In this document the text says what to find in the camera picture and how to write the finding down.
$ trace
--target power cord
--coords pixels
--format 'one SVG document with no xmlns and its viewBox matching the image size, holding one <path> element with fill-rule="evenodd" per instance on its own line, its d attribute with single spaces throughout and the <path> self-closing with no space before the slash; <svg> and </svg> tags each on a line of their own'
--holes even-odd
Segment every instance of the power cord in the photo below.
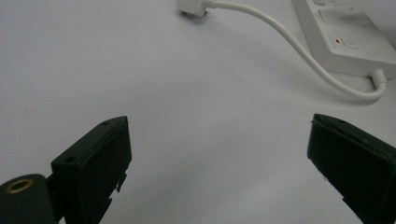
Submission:
<svg viewBox="0 0 396 224">
<path fill-rule="evenodd" d="M 361 99 L 361 100 L 375 100 L 380 98 L 387 87 L 387 79 L 384 76 L 382 69 L 375 69 L 369 74 L 369 77 L 373 80 L 376 90 L 373 92 L 356 91 L 344 83 L 335 79 L 330 75 L 303 47 L 303 45 L 297 40 L 294 35 L 289 32 L 282 24 L 270 17 L 269 15 L 259 11 L 254 7 L 247 7 L 244 5 L 225 3 L 218 0 L 177 0 L 177 8 L 185 13 L 193 16 L 202 17 L 206 13 L 206 8 L 223 8 L 233 11 L 239 11 L 248 15 L 254 16 L 262 21 L 265 21 L 274 29 L 276 29 L 300 54 L 301 57 L 314 69 L 317 74 L 327 81 L 330 85 L 335 87 L 337 90 L 343 92 L 346 95 Z"/>
</svg>

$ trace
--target white power strip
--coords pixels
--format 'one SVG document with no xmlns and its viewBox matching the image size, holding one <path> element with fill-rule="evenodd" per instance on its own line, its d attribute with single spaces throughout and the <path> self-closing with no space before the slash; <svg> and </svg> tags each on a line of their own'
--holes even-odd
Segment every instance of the white power strip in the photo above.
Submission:
<svg viewBox="0 0 396 224">
<path fill-rule="evenodd" d="M 313 57 L 330 72 L 396 74 L 396 51 L 356 0 L 292 0 Z"/>
</svg>

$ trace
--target black object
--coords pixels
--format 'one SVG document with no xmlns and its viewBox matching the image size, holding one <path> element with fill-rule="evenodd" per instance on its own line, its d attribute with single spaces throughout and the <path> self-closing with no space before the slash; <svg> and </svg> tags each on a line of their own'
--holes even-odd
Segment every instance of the black object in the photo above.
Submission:
<svg viewBox="0 0 396 224">
<path fill-rule="evenodd" d="M 52 163 L 47 179 L 24 175 L 0 186 L 1 224 L 97 224 L 132 160 L 128 119 L 97 125 Z"/>
<path fill-rule="evenodd" d="M 316 114 L 308 158 L 365 224 L 396 220 L 396 148 L 332 117 Z"/>
</svg>

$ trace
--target white tabletop surface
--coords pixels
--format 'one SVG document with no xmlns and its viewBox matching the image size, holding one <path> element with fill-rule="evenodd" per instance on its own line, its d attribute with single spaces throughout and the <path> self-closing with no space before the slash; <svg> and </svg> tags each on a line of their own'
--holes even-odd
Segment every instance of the white tabletop surface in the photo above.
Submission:
<svg viewBox="0 0 396 224">
<path fill-rule="evenodd" d="M 290 0 L 237 3 L 306 46 Z M 134 158 L 103 224 L 361 223 L 306 157 L 315 113 L 396 146 L 395 78 L 379 101 L 354 100 L 247 15 L 186 18 L 176 0 L 0 2 L 0 183 L 50 175 L 96 124 L 128 116 Z"/>
</svg>

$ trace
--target power strip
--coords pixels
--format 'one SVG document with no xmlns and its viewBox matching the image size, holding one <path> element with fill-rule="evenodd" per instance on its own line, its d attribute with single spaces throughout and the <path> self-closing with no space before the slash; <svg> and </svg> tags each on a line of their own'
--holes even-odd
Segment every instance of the power strip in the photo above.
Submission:
<svg viewBox="0 0 396 224">
<path fill-rule="evenodd" d="M 327 71 L 396 74 L 396 51 L 356 0 L 292 0 L 312 56 Z"/>
</svg>

